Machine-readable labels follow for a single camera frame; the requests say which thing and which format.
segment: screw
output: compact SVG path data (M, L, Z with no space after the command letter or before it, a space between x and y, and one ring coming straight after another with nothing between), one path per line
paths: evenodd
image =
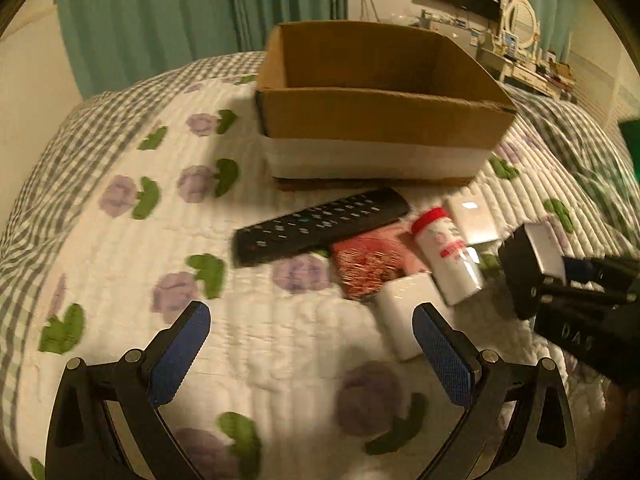
M69 361L66 363L66 369L67 370L75 370L76 368L78 368L80 366L80 358L79 357L73 357L71 359L69 359Z
M482 350L482 353L480 355L482 356L482 359L484 359L488 363L497 363L498 359L500 358L500 356L493 350Z
M553 359L550 359L548 357L543 357L542 358L542 365L547 370L555 370L556 369L556 362Z
M129 350L126 354L124 354L124 360L127 363L137 363L140 361L142 357L142 352L138 349Z

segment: red lid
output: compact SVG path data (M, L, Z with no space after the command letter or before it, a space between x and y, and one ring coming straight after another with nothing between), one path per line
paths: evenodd
M441 207L434 207L433 209L429 209L428 211L425 211L420 216L418 216L415 222L411 225L411 232L415 236L425 227L427 227L427 225L429 225L431 222L435 222L438 218L448 217L449 215L447 215L444 209Z

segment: open box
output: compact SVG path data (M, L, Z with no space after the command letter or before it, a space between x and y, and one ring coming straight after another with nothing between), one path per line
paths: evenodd
M342 21L276 26L255 101L271 174L295 188L466 184L516 111L446 36Z

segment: white charger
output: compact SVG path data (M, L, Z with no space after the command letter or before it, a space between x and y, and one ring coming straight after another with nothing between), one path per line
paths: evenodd
M386 282L376 294L376 307L400 361L422 354L414 336L412 320L415 307L427 302L441 312L447 309L438 288L426 272Z

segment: black remote control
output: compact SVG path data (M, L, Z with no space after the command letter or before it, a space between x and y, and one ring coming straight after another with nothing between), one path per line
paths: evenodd
M385 187L238 229L233 241L236 264L263 264L327 247L391 224L409 210L404 198Z

